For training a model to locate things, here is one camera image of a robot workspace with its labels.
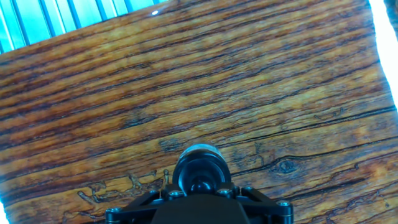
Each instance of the wood knot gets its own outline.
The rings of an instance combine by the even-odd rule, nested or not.
[[[290,160],[283,160],[280,163],[276,164],[271,171],[279,172],[283,174],[290,174],[297,170],[297,164]]]
[[[123,129],[142,125],[144,123],[148,123],[149,121],[153,121],[156,118],[156,115],[149,116],[142,110],[134,110],[124,120]]]

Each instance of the wood grain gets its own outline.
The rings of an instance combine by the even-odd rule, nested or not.
[[[8,219],[98,221],[208,141],[296,223],[395,223],[398,117],[369,7],[174,0],[0,55]]]

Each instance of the white light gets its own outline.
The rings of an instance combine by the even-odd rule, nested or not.
[[[398,103],[398,41],[387,15],[386,5],[380,0],[369,0],[376,31],[380,64],[390,84],[392,99]]]
[[[9,224],[6,213],[4,211],[4,206],[0,202],[0,223]]]

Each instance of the wooden plank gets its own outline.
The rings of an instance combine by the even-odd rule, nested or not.
[[[291,200],[297,223],[394,221],[398,117],[365,1],[168,1],[0,68],[11,222],[102,219],[200,141],[236,184]]]

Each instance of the bolt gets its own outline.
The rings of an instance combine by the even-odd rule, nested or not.
[[[276,203],[279,206],[289,206],[290,202],[286,201],[286,200],[280,200]]]
[[[121,207],[108,208],[106,211],[112,213],[118,213],[122,211],[122,208]]]
[[[169,195],[171,197],[179,197],[179,196],[184,195],[184,193],[181,190],[172,190],[169,192]]]
[[[219,190],[217,190],[217,193],[219,193],[219,194],[228,194],[230,192],[231,192],[230,189],[219,189]]]

